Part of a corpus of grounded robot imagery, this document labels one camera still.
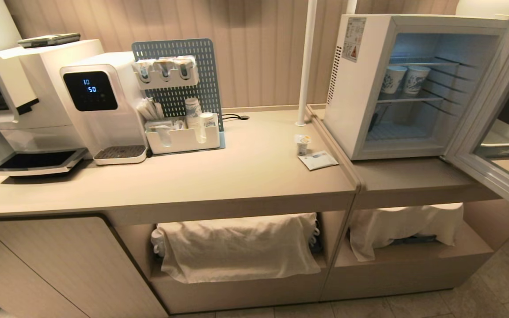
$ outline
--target pegboard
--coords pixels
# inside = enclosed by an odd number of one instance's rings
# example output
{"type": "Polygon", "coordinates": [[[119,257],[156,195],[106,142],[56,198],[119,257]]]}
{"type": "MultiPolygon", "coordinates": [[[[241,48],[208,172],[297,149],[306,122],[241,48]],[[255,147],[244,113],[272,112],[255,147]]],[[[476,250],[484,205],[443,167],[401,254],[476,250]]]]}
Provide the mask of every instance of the pegboard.
{"type": "Polygon", "coordinates": [[[217,81],[216,57],[213,42],[208,38],[189,40],[135,42],[131,46],[135,60],[148,58],[194,56],[198,65],[200,82],[195,86],[147,89],[147,97],[153,97],[162,105],[165,117],[185,116],[186,98],[196,97],[203,112],[217,113],[220,131],[223,131],[221,99],[217,81]]]}

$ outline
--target black cable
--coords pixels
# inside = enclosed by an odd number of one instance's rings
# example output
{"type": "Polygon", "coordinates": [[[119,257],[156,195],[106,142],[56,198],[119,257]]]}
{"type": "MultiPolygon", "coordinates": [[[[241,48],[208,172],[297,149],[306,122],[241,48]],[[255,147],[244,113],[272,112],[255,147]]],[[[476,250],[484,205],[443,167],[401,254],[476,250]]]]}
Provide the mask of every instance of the black cable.
{"type": "Polygon", "coordinates": [[[221,115],[221,120],[224,121],[225,119],[239,119],[241,121],[246,121],[247,119],[249,119],[250,117],[248,116],[239,116],[237,114],[223,114],[221,115]]]}

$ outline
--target paper cup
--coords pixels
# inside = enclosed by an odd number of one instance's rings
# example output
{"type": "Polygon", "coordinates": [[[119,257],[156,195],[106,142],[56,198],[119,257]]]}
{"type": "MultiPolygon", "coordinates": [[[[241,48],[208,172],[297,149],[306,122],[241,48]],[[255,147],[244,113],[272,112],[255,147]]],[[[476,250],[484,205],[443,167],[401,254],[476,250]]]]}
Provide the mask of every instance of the paper cup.
{"type": "Polygon", "coordinates": [[[386,94],[394,94],[398,90],[398,86],[400,86],[407,70],[408,68],[403,66],[388,66],[380,91],[386,94]]]}
{"type": "Polygon", "coordinates": [[[431,69],[423,66],[410,66],[404,81],[404,93],[416,95],[422,90],[422,85],[431,69]]]}
{"type": "Polygon", "coordinates": [[[201,106],[200,101],[197,98],[192,97],[185,100],[186,101],[186,117],[200,117],[201,115],[201,106]]]}
{"type": "Polygon", "coordinates": [[[204,127],[214,127],[217,125],[216,113],[202,113],[200,115],[201,123],[204,127]]]}

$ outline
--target vertical wall panel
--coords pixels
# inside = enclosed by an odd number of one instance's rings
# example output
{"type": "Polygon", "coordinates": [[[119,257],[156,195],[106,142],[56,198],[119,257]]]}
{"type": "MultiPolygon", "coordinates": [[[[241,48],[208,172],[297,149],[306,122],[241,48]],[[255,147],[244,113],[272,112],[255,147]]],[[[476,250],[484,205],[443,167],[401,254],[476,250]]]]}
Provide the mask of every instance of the vertical wall panel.
{"type": "Polygon", "coordinates": [[[339,20],[336,18],[339,12],[343,11],[345,6],[343,1],[326,1],[325,17],[323,23],[323,32],[321,34],[321,47],[319,62],[317,64],[317,75],[315,78],[314,103],[325,102],[327,91],[329,90],[329,80],[331,78],[331,67],[333,66],[333,55],[335,54],[335,45],[337,43],[337,33],[339,32],[339,20]]]}
{"type": "MultiPolygon", "coordinates": [[[[315,13],[315,28],[313,30],[313,50],[311,53],[311,67],[309,68],[308,102],[313,103],[319,99],[315,98],[315,85],[317,84],[317,71],[319,59],[321,58],[321,42],[323,40],[323,20],[325,18],[325,1],[317,2],[317,12],[315,13]]],[[[338,30],[331,30],[329,34],[337,38],[338,30]]]]}
{"type": "Polygon", "coordinates": [[[244,0],[248,105],[262,105],[262,1],[244,0]]]}
{"type": "Polygon", "coordinates": [[[274,74],[276,76],[275,103],[276,105],[286,105],[291,102],[288,100],[288,81],[289,81],[289,62],[292,54],[292,21],[293,21],[293,2],[294,0],[276,0],[277,8],[277,43],[276,43],[276,66],[274,74]]]}
{"type": "MultiPolygon", "coordinates": [[[[5,0],[23,38],[80,32],[106,51],[137,41],[210,38],[223,107],[297,104],[308,0],[5,0]]],[[[359,14],[455,14],[459,0],[359,0],[359,14]]],[[[327,98],[340,14],[319,0],[309,103],[327,98]]]]}
{"type": "Polygon", "coordinates": [[[300,98],[301,65],[304,62],[305,20],[307,18],[307,11],[307,0],[294,0],[292,9],[293,32],[289,56],[288,103],[298,103],[300,98]]]}
{"type": "Polygon", "coordinates": [[[261,26],[261,103],[262,105],[275,104],[276,95],[276,57],[277,57],[277,8],[276,0],[262,0],[262,26],[261,26]]]}
{"type": "Polygon", "coordinates": [[[229,0],[229,23],[236,107],[249,105],[245,3],[229,0]]]}

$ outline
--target tile floor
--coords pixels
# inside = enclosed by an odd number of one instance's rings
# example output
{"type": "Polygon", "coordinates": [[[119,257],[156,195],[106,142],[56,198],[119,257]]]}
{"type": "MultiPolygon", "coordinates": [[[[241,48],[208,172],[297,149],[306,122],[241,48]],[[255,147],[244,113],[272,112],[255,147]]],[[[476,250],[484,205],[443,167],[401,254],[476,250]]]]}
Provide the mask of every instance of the tile floor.
{"type": "MultiPolygon", "coordinates": [[[[0,310],[0,318],[13,317],[0,310]]],[[[509,318],[509,241],[454,290],[174,318],[509,318]]]]}

